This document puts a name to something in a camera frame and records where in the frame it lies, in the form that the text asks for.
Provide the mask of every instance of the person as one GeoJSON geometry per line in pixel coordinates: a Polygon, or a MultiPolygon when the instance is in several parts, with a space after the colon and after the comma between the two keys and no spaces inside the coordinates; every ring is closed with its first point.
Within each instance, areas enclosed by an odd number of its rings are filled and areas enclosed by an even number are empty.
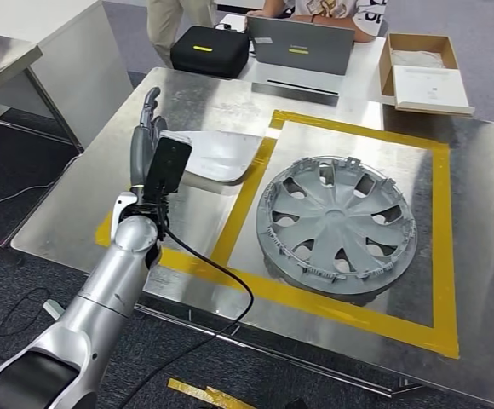
{"type": "Polygon", "coordinates": [[[215,0],[147,0],[147,31],[156,53],[172,68],[170,50],[175,42],[183,13],[195,26],[212,27],[217,12],[215,0]]]}
{"type": "Polygon", "coordinates": [[[273,18],[294,6],[292,20],[351,28],[355,41],[367,43],[378,36],[387,4],[387,0],[266,0],[262,10],[247,15],[273,18]]]}

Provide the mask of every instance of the laptop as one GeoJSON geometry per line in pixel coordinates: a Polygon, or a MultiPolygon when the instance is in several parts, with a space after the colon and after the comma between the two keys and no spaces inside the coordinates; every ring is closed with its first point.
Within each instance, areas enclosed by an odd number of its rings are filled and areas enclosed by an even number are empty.
{"type": "Polygon", "coordinates": [[[247,16],[258,62],[344,75],[354,30],[247,16]]]}

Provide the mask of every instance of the khaki pants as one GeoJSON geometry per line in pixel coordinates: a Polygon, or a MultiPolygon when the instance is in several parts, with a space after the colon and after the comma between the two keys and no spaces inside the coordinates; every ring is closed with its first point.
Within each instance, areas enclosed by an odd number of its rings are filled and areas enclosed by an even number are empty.
{"type": "Polygon", "coordinates": [[[177,30],[184,11],[195,26],[212,27],[217,4],[215,0],[147,0],[149,18],[147,31],[158,55],[172,67],[169,50],[175,41],[177,30]]]}

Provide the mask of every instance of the white t-shirt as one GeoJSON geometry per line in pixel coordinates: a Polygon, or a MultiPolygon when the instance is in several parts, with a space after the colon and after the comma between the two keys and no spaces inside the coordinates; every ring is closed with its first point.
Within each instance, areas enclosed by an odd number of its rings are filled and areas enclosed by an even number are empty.
{"type": "Polygon", "coordinates": [[[285,0],[296,6],[295,14],[318,14],[343,19],[353,17],[359,29],[377,36],[384,19],[387,0],[285,0]]]}

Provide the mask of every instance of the laptop logo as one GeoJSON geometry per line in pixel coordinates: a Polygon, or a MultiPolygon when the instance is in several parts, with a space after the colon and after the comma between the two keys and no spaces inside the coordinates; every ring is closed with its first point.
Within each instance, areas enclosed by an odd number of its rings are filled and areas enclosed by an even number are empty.
{"type": "Polygon", "coordinates": [[[309,54],[310,51],[307,47],[301,47],[300,45],[291,45],[291,48],[289,49],[289,53],[294,54],[309,54]]]}
{"type": "Polygon", "coordinates": [[[205,51],[206,53],[210,53],[213,51],[213,49],[210,49],[209,47],[202,47],[201,45],[194,45],[193,46],[193,49],[196,49],[198,51],[205,51]]]}

